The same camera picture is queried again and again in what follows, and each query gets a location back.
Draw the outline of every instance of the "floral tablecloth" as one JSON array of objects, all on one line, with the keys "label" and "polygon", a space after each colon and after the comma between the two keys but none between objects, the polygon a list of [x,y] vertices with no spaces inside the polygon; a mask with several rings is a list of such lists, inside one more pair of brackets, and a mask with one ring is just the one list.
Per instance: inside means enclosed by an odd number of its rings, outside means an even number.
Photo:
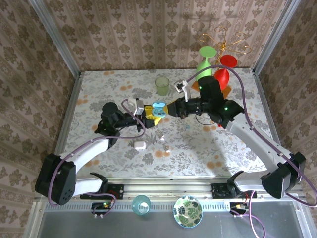
[{"label": "floral tablecloth", "polygon": [[[253,122],[270,135],[258,90],[249,68],[235,69],[246,90],[248,112]],[[145,104],[163,100],[167,103],[182,97],[173,87],[178,80],[188,79],[194,69],[125,70],[85,72],[78,96],[65,151],[70,152],[87,141],[101,120],[102,107],[107,102],[121,102],[138,97]],[[154,80],[165,76],[170,80],[169,93],[160,96]],[[228,99],[242,104],[238,80],[230,74],[232,91]],[[192,97],[199,93],[192,90]],[[198,117],[203,124],[211,123],[207,115]],[[156,132],[165,135],[165,141]],[[122,136],[136,136],[136,127],[125,128]],[[236,136],[214,125],[201,125],[194,115],[179,119],[167,116],[146,131],[140,140],[146,141],[145,150],[135,150],[134,140],[118,140],[108,151],[87,163],[79,174],[96,172],[107,177],[154,176],[230,176],[239,170],[255,172],[265,170],[260,159]]]}]

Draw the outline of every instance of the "plate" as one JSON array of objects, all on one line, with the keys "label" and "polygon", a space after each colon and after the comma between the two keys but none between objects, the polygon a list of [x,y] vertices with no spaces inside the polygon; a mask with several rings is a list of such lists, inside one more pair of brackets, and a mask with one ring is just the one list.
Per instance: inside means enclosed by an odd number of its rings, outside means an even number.
[{"label": "plate", "polygon": [[196,198],[183,196],[175,202],[173,214],[179,225],[186,228],[193,228],[202,220],[203,210]]}]

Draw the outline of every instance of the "wall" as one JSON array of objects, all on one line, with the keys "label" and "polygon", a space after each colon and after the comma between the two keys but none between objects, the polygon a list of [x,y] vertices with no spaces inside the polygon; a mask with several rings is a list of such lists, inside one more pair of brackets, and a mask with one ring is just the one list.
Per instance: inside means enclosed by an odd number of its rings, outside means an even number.
[{"label": "wall", "polygon": [[0,1],[0,237],[21,237],[74,78],[35,11]]},{"label": "wall", "polygon": [[198,40],[210,33],[217,41],[227,27],[248,37],[235,45],[253,51],[234,55],[240,67],[256,62],[286,0],[45,0],[63,40],[81,71],[195,68],[202,57]]},{"label": "wall", "polygon": [[[317,1],[303,0],[260,79],[281,140],[306,156],[305,174],[317,186]],[[307,200],[314,195],[302,183]],[[317,211],[312,211],[317,224]]]}]

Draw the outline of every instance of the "white small box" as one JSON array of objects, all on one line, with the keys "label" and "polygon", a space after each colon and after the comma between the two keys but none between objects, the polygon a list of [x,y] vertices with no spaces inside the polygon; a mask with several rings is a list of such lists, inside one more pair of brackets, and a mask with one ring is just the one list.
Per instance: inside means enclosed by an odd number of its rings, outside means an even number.
[{"label": "white small box", "polygon": [[144,150],[146,148],[145,141],[135,141],[133,147],[136,150]]}]

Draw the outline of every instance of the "cable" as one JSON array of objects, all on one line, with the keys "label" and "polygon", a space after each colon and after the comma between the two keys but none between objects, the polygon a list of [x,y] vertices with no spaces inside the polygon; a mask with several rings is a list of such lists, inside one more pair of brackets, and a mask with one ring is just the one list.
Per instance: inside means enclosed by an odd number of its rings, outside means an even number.
[{"label": "cable", "polygon": [[[245,97],[245,91],[244,91],[244,86],[243,86],[243,83],[242,83],[242,79],[240,78],[240,76],[231,68],[227,67],[227,66],[224,66],[224,65],[213,65],[213,66],[208,66],[202,70],[200,70],[199,72],[195,73],[192,77],[190,77],[187,82],[191,81],[193,78],[195,78],[198,74],[204,72],[205,70],[207,69],[210,69],[210,68],[225,68],[229,71],[231,71],[236,77],[237,79],[239,80],[240,82],[240,86],[241,86],[241,90],[242,90],[242,102],[243,102],[243,107],[244,107],[244,111],[245,111],[245,117],[246,117],[246,120],[248,122],[248,125],[250,126],[250,128],[252,128],[252,130],[255,132],[255,134],[260,137],[267,145],[269,145],[276,153],[278,154],[282,154],[282,152],[277,148],[275,147],[271,142],[269,142],[264,136],[261,135],[261,133],[259,133],[258,130],[256,130],[253,125],[252,125],[252,122],[249,118],[249,115],[248,115],[248,111],[247,111],[247,104],[246,104],[246,97]],[[286,195],[288,195],[290,198],[293,198],[294,200],[298,201],[299,203],[302,203],[306,206],[309,206],[309,207],[317,207],[317,190],[316,188],[314,187],[314,185],[312,184],[312,182],[306,177],[306,175],[304,175],[304,173],[302,171],[300,171],[300,169],[286,156],[286,155],[282,155],[282,158],[284,160],[286,160],[288,162],[288,164],[290,164],[293,169],[298,173],[300,174],[300,176],[306,180],[306,182],[308,183],[308,185],[311,187],[311,189],[313,190],[314,194],[315,194],[315,203],[314,204],[311,204],[311,203],[307,203],[307,202],[304,202],[302,200],[300,200],[299,198],[297,197],[294,197],[292,196],[291,194],[287,193]]]},{"label": "cable", "polygon": [[128,99],[125,99],[121,102],[121,105],[123,107],[123,109],[125,109],[127,111],[127,113],[132,116],[140,125],[141,127],[143,128],[143,133],[141,135],[138,135],[138,136],[101,136],[101,137],[97,137],[95,139],[92,139],[92,140],[89,140],[87,142],[85,142],[84,144],[82,144],[81,146],[77,147],[73,152],[69,153],[68,155],[65,156],[64,159],[62,159],[60,161],[60,163],[57,165],[56,169],[54,170],[54,173],[52,175],[52,178],[51,178],[51,182],[50,182],[50,186],[49,186],[49,192],[48,192],[48,200],[49,200],[49,204],[50,206],[52,207],[56,207],[58,206],[58,204],[54,204],[53,201],[52,201],[52,188],[53,188],[53,184],[54,184],[54,181],[55,181],[55,178],[56,178],[56,175],[58,173],[58,170],[59,168],[61,167],[61,165],[66,161],[68,160],[69,158],[71,158],[72,156],[74,156],[75,154],[77,154],[79,151],[81,151],[82,149],[84,149],[85,147],[87,147],[88,145],[90,145],[91,143],[94,143],[95,141],[98,141],[98,140],[104,140],[104,139],[136,139],[136,138],[140,138],[142,137],[144,134],[145,134],[145,126],[143,125],[143,123],[136,117],[134,116],[125,106],[123,103],[127,102]]},{"label": "cable", "polygon": [[111,193],[112,195],[115,196],[116,199],[118,199],[118,193],[117,192],[111,190],[111,191],[109,191],[109,193]]},{"label": "cable", "polygon": [[242,203],[242,205],[246,204],[247,201],[248,201],[248,198],[249,198],[249,196],[248,196],[248,194],[247,194],[246,192],[245,192],[244,194],[245,194],[245,196],[246,196],[246,200],[244,201],[244,203]]},{"label": "cable", "polygon": [[252,191],[251,196],[250,196],[249,214],[240,214],[240,213],[238,213],[238,212],[236,212],[236,211],[234,211],[234,210],[230,210],[230,211],[233,212],[234,214],[238,215],[238,216],[241,216],[241,217],[249,216],[250,225],[251,225],[251,229],[252,229],[252,231],[253,231],[253,234],[256,236],[256,238],[260,238],[260,237],[258,236],[258,234],[256,233],[256,230],[254,229],[253,222],[252,222],[252,218],[256,219],[256,220],[260,223],[260,225],[261,225],[261,227],[262,227],[262,229],[263,229],[263,237],[262,237],[262,238],[265,238],[265,237],[266,237],[266,230],[265,230],[265,228],[264,228],[264,224],[261,222],[261,220],[260,220],[258,217],[256,217],[256,216],[254,216],[254,215],[251,214],[251,203],[252,203],[252,197],[253,197],[253,194],[254,194],[254,193],[255,193],[255,191]]},{"label": "cable", "polygon": [[86,195],[88,196],[109,196],[109,197],[112,197],[114,202],[113,202],[113,205],[110,207],[110,209],[105,213],[105,215],[103,216],[106,216],[108,215],[108,213],[114,208],[114,205],[115,205],[115,202],[117,201],[117,199],[115,198],[114,195],[110,194],[110,193],[86,193]]},{"label": "cable", "polygon": [[211,123],[211,124],[202,124],[200,121],[198,121],[198,123],[201,124],[201,125],[213,125],[213,124],[215,124],[215,122],[214,122],[214,123]]}]

